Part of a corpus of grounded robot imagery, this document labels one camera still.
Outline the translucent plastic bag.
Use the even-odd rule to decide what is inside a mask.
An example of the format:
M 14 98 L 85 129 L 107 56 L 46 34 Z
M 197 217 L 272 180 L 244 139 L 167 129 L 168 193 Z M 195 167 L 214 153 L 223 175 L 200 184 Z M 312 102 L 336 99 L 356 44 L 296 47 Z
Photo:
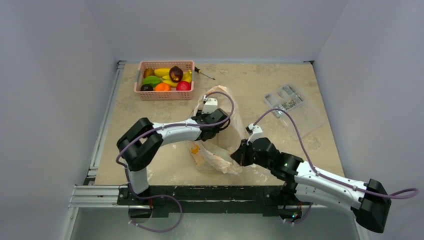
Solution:
M 247 138 L 246 125 L 242 121 L 239 105 L 230 88 L 216 85 L 206 91 L 207 94 L 211 92 L 225 93 L 233 100 L 234 111 L 230 117 L 229 126 L 213 139 L 188 141 L 186 148 L 198 171 L 217 171 L 238 176 L 243 172 L 243 167 L 231 158 L 231 154 L 239 148 L 241 140 Z

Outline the yellow fake banana bunch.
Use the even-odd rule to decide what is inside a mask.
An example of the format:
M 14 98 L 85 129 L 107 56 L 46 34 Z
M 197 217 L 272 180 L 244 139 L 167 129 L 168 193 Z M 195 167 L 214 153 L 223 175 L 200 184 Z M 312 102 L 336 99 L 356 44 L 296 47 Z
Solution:
M 172 88 L 176 88 L 177 85 L 178 85 L 178 83 L 177 82 L 173 82 L 168 75 L 163 76 L 161 79 L 162 79 L 162 82 L 168 84 Z M 185 81 L 185 82 L 188 82 L 189 84 L 191 84 L 191 82 L 192 82 L 192 71 L 191 70 L 189 70 L 188 72 L 185 72 L 183 74 L 182 81 Z

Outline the green fake mango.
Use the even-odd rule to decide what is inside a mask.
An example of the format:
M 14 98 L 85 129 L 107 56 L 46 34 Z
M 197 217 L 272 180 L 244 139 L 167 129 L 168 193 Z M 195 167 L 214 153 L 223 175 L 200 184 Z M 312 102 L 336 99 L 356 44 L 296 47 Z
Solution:
M 150 85 L 153 88 L 155 88 L 160 83 L 162 83 L 162 79 L 155 75 L 147 76 L 141 82 L 142 85 Z

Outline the dark maroon fake fruit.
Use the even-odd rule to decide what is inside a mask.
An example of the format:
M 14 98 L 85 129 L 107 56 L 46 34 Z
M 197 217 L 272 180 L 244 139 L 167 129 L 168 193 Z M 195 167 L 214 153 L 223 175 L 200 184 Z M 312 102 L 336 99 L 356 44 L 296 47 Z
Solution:
M 179 83 L 184 77 L 184 72 L 178 66 L 173 66 L 170 68 L 168 75 L 172 82 Z

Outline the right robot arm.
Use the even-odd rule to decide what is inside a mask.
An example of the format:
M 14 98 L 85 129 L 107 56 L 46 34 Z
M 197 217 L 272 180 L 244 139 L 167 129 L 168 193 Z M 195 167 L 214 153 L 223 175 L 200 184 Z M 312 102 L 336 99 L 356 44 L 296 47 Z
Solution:
M 360 226 L 375 233 L 385 230 L 392 201 L 385 197 L 386 189 L 375 179 L 363 182 L 320 168 L 313 169 L 301 157 L 279 151 L 266 137 L 253 143 L 243 139 L 230 157 L 240 166 L 259 165 L 286 183 L 305 185 L 329 194 L 329 201 L 347 204 Z

